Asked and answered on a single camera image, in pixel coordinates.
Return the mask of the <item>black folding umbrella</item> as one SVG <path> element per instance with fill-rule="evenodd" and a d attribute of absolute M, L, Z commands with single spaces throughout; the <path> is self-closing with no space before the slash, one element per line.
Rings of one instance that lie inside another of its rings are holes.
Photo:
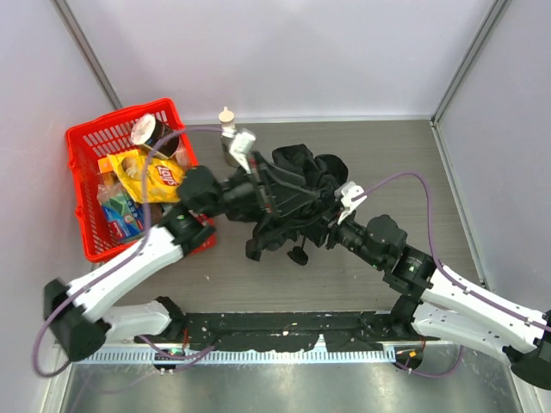
<path fill-rule="evenodd" d="M 329 225 L 341 209 L 335 192 L 347 182 L 349 170 L 340 157 L 314 155 L 304 144 L 277 148 L 272 158 L 269 162 L 258 151 L 247 158 L 261 213 L 245 244 L 245 256 L 258 262 L 265 250 L 300 241 L 288 256 L 304 266 L 305 243 L 319 248 L 327 240 Z"/>

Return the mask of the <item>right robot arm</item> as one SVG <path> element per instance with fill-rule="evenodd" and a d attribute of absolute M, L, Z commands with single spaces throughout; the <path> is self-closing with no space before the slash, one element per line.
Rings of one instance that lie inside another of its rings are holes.
<path fill-rule="evenodd" d="M 387 215 L 357 224 L 353 216 L 328 225 L 327 248 L 337 244 L 382 272 L 412 303 L 407 323 L 421 336 L 479 351 L 503 362 L 525 382 L 550 388 L 550 314 L 511 302 L 467 280 L 406 242 Z"/>

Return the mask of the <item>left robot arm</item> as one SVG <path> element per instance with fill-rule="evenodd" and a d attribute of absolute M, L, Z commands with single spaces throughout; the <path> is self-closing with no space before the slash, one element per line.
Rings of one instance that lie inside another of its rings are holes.
<path fill-rule="evenodd" d="M 212 224 L 178 202 L 140 240 L 100 268 L 70 283 L 59 278 L 47 283 L 45 327 L 68 361 L 82 361 L 107 342 L 183 338 L 185 316 L 171 299 L 158 297 L 143 305 L 116 303 L 161 269 L 198 250 L 215 232 Z"/>

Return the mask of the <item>beige squeeze bottle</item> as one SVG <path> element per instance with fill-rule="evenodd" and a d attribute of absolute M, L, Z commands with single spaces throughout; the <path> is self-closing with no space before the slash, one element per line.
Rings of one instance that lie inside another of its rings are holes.
<path fill-rule="evenodd" d="M 228 107 L 224 107 L 223 110 L 219 113 L 218 119 L 221 126 L 220 144 L 223 152 L 223 157 L 229 166 L 233 168 L 238 168 L 239 163 L 230 153 L 232 143 L 237 134 L 237 128 L 235 126 L 235 115 Z"/>

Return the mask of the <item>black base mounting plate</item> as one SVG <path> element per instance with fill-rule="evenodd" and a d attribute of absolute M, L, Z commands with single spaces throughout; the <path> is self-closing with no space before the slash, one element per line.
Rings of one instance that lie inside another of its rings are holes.
<path fill-rule="evenodd" d="M 149 336 L 155 344 L 209 346 L 226 352 L 311 351 L 323 339 L 329 352 L 379 350 L 384 342 L 423 339 L 408 320 L 375 311 L 187 313 L 169 333 Z"/>

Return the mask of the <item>yellow Lay's chips bag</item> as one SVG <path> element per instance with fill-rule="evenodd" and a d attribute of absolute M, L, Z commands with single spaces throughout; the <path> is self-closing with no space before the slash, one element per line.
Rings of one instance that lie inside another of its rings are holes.
<path fill-rule="evenodd" d="M 147 154 L 134 149 L 107 155 L 119 182 L 135 202 L 177 203 L 177 189 L 185 170 L 170 159 L 153 157 L 145 164 Z"/>

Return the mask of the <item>black ice cream tub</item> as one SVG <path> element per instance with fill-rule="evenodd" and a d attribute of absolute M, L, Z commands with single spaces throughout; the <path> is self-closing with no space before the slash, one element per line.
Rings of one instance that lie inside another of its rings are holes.
<path fill-rule="evenodd" d="M 144 151 L 150 151 L 163 137 L 173 130 L 153 114 L 144 114 L 133 125 L 130 139 L 132 143 Z M 179 146 L 179 138 L 173 138 L 161 145 L 155 157 L 169 159 L 176 154 Z"/>

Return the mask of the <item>red plastic basket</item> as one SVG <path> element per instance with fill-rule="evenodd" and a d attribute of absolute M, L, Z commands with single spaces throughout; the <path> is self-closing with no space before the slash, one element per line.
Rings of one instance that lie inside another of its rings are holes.
<path fill-rule="evenodd" d="M 65 133 L 68 167 L 77 200 L 76 216 L 84 254 L 90 262 L 107 262 L 124 252 L 131 243 L 116 238 L 97 199 L 103 184 L 98 161 L 110 153 L 129 151 L 133 124 L 144 114 L 153 114 L 172 130 L 184 128 L 176 105 L 169 98 L 135 105 L 73 126 Z"/>

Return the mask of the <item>blue green snack packet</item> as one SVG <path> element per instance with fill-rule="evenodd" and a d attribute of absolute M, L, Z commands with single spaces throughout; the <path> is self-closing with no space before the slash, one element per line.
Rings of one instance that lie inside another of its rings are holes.
<path fill-rule="evenodd" d="M 98 195 L 98 202 L 108 229 L 117 243 L 127 243 L 144 231 L 143 207 L 137 204 L 124 188 Z"/>

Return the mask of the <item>orange snack packet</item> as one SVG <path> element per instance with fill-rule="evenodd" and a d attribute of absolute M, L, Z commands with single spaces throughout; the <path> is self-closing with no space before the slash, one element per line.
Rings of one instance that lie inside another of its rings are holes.
<path fill-rule="evenodd" d="M 114 171 L 113 166 L 108 157 L 100 158 L 97 161 L 97 166 L 100 174 L 108 174 Z"/>

